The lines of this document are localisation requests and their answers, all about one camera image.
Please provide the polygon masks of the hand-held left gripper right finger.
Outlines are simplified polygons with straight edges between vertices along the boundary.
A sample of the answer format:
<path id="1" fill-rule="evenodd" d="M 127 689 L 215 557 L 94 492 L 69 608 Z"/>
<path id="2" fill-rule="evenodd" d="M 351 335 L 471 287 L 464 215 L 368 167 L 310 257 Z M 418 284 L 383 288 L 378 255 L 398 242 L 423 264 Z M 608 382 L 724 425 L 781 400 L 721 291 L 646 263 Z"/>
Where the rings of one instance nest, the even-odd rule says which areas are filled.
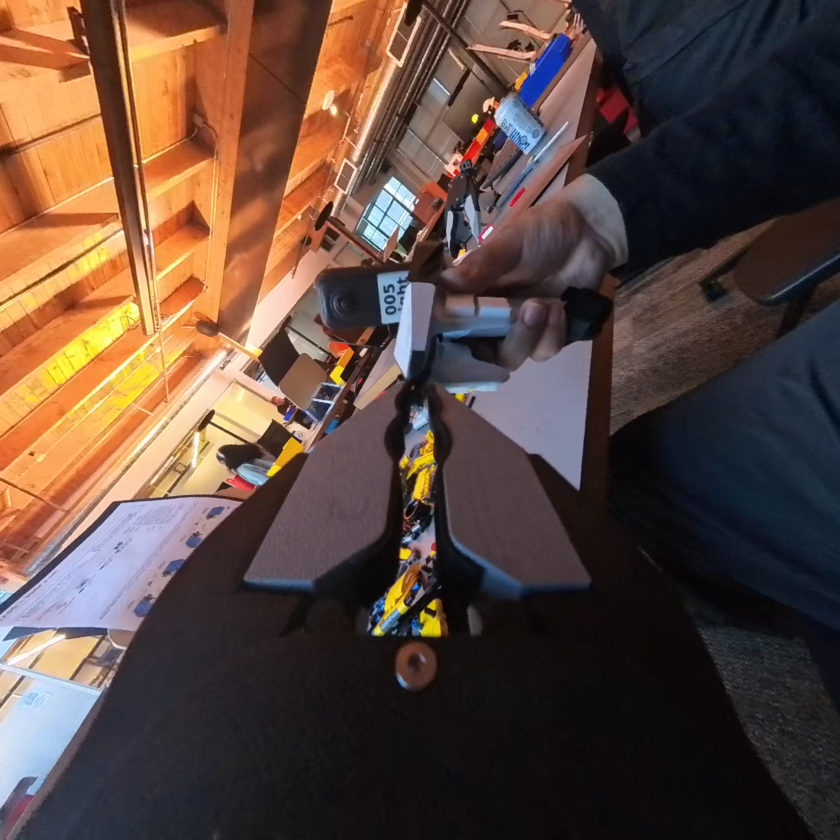
<path id="1" fill-rule="evenodd" d="M 592 577 L 528 454 L 441 387 L 428 397 L 444 448 L 445 530 L 479 590 L 506 601 L 589 590 Z"/>

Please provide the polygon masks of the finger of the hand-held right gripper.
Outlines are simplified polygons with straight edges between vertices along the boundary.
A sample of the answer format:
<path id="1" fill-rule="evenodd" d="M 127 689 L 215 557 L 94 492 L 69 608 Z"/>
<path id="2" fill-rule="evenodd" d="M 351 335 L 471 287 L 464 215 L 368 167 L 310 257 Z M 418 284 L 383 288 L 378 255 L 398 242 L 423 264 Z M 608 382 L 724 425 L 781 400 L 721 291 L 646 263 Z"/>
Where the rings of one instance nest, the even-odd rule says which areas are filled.
<path id="1" fill-rule="evenodd" d="M 393 353 L 407 382 L 418 382 L 426 367 L 436 293 L 428 282 L 410 282 L 406 289 Z"/>
<path id="2" fill-rule="evenodd" d="M 430 350 L 428 381 L 448 392 L 494 392 L 509 378 L 509 371 L 478 359 L 463 341 L 438 340 Z"/>

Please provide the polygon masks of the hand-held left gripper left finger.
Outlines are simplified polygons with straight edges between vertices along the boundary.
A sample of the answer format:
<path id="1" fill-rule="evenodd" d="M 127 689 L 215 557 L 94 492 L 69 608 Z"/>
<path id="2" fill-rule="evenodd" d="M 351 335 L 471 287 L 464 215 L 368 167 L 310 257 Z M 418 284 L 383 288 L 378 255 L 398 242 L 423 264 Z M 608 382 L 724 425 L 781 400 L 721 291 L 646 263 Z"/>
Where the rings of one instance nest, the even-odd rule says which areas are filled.
<path id="1" fill-rule="evenodd" d="M 394 385 L 303 459 L 244 583 L 283 594 L 376 594 L 396 575 L 406 417 Z"/>

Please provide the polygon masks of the person's right forearm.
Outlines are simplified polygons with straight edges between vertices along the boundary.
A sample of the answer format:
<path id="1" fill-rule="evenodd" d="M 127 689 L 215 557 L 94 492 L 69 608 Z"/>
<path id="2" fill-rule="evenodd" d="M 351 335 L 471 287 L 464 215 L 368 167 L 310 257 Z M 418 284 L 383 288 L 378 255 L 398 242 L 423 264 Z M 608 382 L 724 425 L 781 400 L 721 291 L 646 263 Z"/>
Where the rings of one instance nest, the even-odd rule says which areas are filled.
<path id="1" fill-rule="evenodd" d="M 566 196 L 605 267 L 645 270 L 838 198 L 838 103 L 698 110 L 590 168 Z"/>

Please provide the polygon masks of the grey desk with wooden edge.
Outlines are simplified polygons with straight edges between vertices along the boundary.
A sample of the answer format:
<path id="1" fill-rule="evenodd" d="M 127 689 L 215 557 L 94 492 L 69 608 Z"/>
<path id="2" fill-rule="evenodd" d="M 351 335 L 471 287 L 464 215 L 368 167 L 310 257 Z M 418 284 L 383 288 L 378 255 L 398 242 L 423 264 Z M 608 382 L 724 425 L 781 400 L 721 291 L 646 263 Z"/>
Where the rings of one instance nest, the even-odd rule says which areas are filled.
<path id="1" fill-rule="evenodd" d="M 573 47 L 569 61 L 539 102 L 538 115 L 547 130 L 546 140 L 549 140 L 566 121 L 570 121 L 570 125 L 557 139 L 560 142 L 559 145 L 571 142 L 585 133 L 592 136 L 601 69 L 602 58 L 596 44 L 591 35 L 584 34 Z M 517 217 L 526 209 L 557 195 L 566 183 L 579 176 L 585 168 L 589 144 L 590 142 L 577 150 L 570 162 L 533 205 L 524 206 L 524 202 L 521 201 L 513 208 L 493 209 L 483 213 L 482 220 L 486 224 L 479 240 L 483 241 L 498 231 L 507 219 Z M 513 178 L 522 171 L 527 161 L 528 159 L 520 159 L 501 181 L 501 194 L 508 188 Z"/>

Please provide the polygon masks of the person's right hand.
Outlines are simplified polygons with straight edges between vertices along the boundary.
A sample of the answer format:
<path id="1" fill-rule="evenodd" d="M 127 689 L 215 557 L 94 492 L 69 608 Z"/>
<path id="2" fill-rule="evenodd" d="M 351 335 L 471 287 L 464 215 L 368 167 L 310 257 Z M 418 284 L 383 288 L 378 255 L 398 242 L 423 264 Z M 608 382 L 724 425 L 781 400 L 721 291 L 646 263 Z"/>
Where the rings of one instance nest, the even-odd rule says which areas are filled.
<path id="1" fill-rule="evenodd" d="M 599 287 L 616 265 L 616 248 L 567 199 L 558 196 L 506 222 L 485 244 L 447 269 L 436 283 L 447 292 L 509 298 L 519 309 L 485 355 L 508 371 L 545 362 L 562 351 L 567 287 Z"/>

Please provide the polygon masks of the paned window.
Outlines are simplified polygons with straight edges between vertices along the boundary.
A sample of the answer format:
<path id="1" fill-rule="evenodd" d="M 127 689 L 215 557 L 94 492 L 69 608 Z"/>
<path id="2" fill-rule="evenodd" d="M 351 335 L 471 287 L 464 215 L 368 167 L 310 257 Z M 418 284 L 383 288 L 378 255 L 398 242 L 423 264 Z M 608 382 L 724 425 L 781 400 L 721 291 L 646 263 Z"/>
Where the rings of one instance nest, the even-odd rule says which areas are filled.
<path id="1" fill-rule="evenodd" d="M 368 245 L 383 252 L 387 243 L 402 237 L 413 221 L 417 195 L 398 177 L 391 176 L 371 199 L 355 227 Z"/>

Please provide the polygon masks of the spare hand-held gripper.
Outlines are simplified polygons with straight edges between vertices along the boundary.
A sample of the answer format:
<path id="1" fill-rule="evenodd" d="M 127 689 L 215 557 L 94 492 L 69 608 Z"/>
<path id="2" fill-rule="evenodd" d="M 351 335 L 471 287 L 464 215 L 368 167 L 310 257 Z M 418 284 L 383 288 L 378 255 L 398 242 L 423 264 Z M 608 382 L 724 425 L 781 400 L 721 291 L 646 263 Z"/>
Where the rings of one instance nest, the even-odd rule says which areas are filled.
<path id="1" fill-rule="evenodd" d="M 469 241 L 480 241 L 482 231 L 480 189 L 476 168 L 462 161 L 447 189 L 444 206 L 445 246 L 453 260 L 467 251 Z"/>

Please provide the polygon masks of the brown cardboard sheet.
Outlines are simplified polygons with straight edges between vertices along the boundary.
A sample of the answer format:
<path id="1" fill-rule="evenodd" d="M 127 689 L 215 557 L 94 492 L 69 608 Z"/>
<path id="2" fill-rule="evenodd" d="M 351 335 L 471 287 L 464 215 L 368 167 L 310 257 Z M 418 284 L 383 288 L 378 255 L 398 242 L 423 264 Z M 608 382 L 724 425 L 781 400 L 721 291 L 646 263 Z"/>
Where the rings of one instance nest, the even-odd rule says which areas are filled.
<path id="1" fill-rule="evenodd" d="M 549 148 L 540 153 L 538 159 L 526 164 L 513 178 L 507 189 L 496 200 L 494 209 L 504 210 L 513 208 L 523 201 L 525 207 L 530 207 L 553 183 L 562 169 L 582 146 L 590 142 L 590 134 L 585 133 L 571 142 L 559 145 L 553 141 Z"/>

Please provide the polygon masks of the white wipes canister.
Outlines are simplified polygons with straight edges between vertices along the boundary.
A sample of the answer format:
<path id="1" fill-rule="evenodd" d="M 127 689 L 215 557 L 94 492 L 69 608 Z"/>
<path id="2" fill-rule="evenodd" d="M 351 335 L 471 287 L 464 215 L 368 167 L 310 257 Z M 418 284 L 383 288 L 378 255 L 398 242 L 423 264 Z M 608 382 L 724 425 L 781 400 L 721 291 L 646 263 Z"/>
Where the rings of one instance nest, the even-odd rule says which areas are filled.
<path id="1" fill-rule="evenodd" d="M 498 129 L 524 154 L 533 153 L 546 134 L 543 123 L 515 90 L 499 101 L 494 120 Z"/>

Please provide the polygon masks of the grey pen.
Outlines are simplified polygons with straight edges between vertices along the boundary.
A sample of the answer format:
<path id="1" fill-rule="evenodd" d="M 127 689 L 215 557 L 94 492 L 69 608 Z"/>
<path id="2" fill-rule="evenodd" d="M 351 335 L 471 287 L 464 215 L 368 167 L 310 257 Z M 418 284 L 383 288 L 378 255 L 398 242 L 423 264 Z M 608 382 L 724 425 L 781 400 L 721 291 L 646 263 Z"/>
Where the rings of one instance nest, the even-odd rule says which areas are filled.
<path id="1" fill-rule="evenodd" d="M 528 156 L 528 161 L 524 168 L 520 171 L 518 180 L 516 184 L 519 184 L 539 163 L 541 157 L 545 154 L 545 152 L 551 148 L 557 141 L 557 139 L 568 129 L 570 125 L 570 121 L 566 121 L 563 125 L 557 129 L 552 137 L 549 140 L 541 140 L 538 144 L 537 150 Z M 501 181 L 508 175 L 509 171 L 514 167 L 516 163 L 520 161 L 520 159 L 524 159 L 524 153 L 520 153 L 515 157 L 511 157 L 505 164 L 501 167 L 500 173 L 498 177 L 492 182 L 491 187 L 495 193 L 499 193 L 501 191 L 500 183 Z"/>

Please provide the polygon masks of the blue storage bin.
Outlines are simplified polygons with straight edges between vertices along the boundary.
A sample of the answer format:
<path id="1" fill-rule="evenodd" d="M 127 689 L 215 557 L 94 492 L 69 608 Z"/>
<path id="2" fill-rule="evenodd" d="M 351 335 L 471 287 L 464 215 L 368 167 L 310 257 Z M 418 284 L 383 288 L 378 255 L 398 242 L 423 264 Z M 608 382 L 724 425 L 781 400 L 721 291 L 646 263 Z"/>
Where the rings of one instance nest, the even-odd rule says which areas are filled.
<path id="1" fill-rule="evenodd" d="M 527 109 L 533 109 L 571 55 L 573 40 L 556 35 L 539 53 L 537 59 L 524 71 L 518 95 Z"/>

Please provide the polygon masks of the dark chair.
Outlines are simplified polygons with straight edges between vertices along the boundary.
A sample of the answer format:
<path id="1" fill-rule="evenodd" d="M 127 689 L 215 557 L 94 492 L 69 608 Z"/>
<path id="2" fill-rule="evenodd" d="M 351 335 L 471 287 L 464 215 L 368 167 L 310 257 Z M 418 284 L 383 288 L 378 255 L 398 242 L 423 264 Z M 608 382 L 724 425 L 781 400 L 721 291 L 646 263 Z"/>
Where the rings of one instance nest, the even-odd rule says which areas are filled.
<path id="1" fill-rule="evenodd" d="M 743 295 L 761 306 L 801 298 L 839 271 L 839 199 L 781 217 L 748 247 L 699 282 L 713 302 L 727 294 L 721 278 L 731 274 Z"/>

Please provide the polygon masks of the person's upper body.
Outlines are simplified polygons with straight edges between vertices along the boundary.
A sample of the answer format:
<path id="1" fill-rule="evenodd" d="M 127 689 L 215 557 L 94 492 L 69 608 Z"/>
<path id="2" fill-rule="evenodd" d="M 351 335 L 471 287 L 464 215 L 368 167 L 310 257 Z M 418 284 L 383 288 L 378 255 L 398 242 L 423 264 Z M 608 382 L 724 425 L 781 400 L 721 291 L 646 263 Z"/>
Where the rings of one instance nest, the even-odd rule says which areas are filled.
<path id="1" fill-rule="evenodd" d="M 838 17 L 836 1 L 580 1 L 644 137 L 711 98 L 805 27 Z"/>

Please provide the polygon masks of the black ceiling light rail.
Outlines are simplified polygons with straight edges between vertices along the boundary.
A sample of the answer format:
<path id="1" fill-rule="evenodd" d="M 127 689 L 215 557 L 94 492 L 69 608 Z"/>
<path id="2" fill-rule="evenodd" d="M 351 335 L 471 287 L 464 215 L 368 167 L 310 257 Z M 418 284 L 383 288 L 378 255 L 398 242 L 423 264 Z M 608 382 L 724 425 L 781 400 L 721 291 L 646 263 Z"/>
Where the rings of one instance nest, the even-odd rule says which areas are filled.
<path id="1" fill-rule="evenodd" d="M 154 238 L 133 92 L 125 2 L 80 3 L 140 324 L 161 330 Z"/>

